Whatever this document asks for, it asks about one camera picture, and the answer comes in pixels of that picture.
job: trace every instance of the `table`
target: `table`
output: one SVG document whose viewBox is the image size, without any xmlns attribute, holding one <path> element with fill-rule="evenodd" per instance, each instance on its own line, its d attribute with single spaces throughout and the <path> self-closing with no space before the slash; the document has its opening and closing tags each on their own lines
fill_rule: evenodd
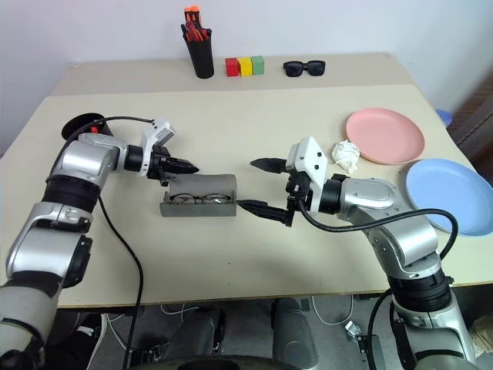
<svg viewBox="0 0 493 370">
<path fill-rule="evenodd" d="M 323 77 L 289 79 L 286 60 L 324 59 Z M 313 55 L 265 58 L 266 74 L 227 78 L 216 64 L 212 79 L 192 75 L 189 62 L 110 62 L 72 67 L 45 98 L 0 160 L 2 178 L 2 282 L 5 256 L 34 203 L 59 148 L 60 129 L 86 112 L 105 116 L 165 116 L 177 135 L 166 145 L 201 173 L 234 173 L 238 199 L 285 207 L 287 176 L 249 166 L 259 157 L 286 157 L 290 146 L 315 136 L 326 153 L 344 139 L 348 116 L 381 106 L 419 125 L 426 139 L 421 158 L 443 157 L 471 164 L 405 70 L 389 55 Z M 139 144 L 144 123 L 110 123 L 115 136 Z M 353 177 L 378 177 L 404 191 L 409 165 L 382 166 L 363 158 Z M 332 164 L 327 176 L 343 173 Z M 143 303 L 252 298 L 297 294 L 375 292 L 387 288 L 362 233 L 329 234 L 300 214 L 293 227 L 238 209 L 236 217 L 160 216 L 165 188 L 134 173 L 111 174 L 102 192 L 113 223 L 143 263 Z M 320 215 L 333 225 L 334 216 Z M 111 233 L 99 206 L 89 232 L 92 256 L 82 283 L 66 289 L 60 307 L 132 304 L 138 274 L 131 257 Z M 438 231 L 440 245 L 448 235 Z M 493 235 L 459 237 L 444 261 L 456 284 L 493 281 Z"/>
</svg>

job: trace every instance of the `pen holder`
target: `pen holder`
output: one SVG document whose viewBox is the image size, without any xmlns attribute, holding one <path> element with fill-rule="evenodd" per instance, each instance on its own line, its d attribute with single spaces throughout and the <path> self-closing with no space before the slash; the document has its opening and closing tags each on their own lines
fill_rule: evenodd
<svg viewBox="0 0 493 370">
<path fill-rule="evenodd" d="M 185 39 L 195 74 L 200 79 L 208 79 L 214 75 L 213 51 L 210 39 L 209 37 L 207 40 L 200 42 Z"/>
</svg>

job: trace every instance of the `black sunglasses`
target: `black sunglasses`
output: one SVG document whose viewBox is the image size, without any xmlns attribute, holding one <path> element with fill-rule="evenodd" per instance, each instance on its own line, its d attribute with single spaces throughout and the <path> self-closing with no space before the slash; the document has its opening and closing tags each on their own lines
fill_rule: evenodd
<svg viewBox="0 0 493 370">
<path fill-rule="evenodd" d="M 322 76 L 325 72 L 325 62 L 323 60 L 310 60 L 308 63 L 292 61 L 285 62 L 283 68 L 288 77 L 298 77 L 307 71 L 311 76 Z"/>
</svg>

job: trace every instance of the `eyeglasses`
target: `eyeglasses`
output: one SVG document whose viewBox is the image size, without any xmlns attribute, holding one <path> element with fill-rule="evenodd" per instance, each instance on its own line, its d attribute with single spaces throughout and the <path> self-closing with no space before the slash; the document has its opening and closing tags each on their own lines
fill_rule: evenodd
<svg viewBox="0 0 493 370">
<path fill-rule="evenodd" d="M 231 197 L 224 194 L 207 194 L 203 197 L 195 197 L 192 194 L 181 193 L 169 197 L 172 204 L 221 204 L 229 203 Z"/>
<path fill-rule="evenodd" d="M 323 60 L 310 60 L 308 63 L 292 61 L 285 62 L 283 68 L 288 77 L 301 76 L 303 71 L 307 71 L 310 76 L 322 76 L 325 72 L 325 62 Z"/>
</svg>

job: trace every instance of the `blue object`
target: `blue object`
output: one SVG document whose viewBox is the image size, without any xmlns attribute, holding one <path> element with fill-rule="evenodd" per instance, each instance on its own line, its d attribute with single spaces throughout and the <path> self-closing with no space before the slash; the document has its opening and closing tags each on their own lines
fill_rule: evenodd
<svg viewBox="0 0 493 370">
<path fill-rule="evenodd" d="M 452 113 L 447 112 L 446 110 L 443 110 L 443 109 L 436 109 L 435 111 L 440 116 L 445 127 L 449 127 L 450 124 L 452 123 L 452 120 L 454 119 L 454 117 L 452 117 Z"/>
<path fill-rule="evenodd" d="M 473 170 L 451 160 L 421 160 L 409 169 L 406 191 L 414 207 L 439 208 L 453 214 L 459 234 L 480 237 L 493 232 L 493 188 Z M 451 231 L 443 216 L 427 215 L 432 224 Z"/>
</svg>

